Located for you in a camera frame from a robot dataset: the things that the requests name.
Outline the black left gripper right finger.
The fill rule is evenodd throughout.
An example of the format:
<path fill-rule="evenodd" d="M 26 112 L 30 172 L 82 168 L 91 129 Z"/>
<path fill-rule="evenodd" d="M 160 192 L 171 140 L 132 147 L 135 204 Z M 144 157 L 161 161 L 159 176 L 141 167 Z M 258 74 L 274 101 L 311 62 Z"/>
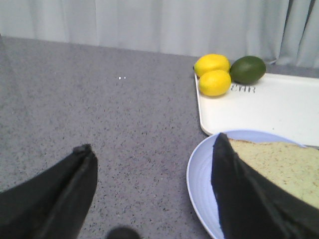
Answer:
<path fill-rule="evenodd" d="M 319 208 L 298 199 L 246 164 L 226 134 L 213 146 L 211 185 L 227 239 L 316 239 Z"/>

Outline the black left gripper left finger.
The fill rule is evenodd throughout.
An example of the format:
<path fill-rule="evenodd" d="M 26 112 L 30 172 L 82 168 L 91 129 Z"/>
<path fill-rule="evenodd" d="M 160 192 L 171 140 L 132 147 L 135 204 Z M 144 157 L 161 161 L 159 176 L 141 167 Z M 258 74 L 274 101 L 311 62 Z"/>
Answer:
<path fill-rule="evenodd" d="M 75 239 L 91 206 L 98 159 L 89 144 L 0 194 L 2 239 Z"/>

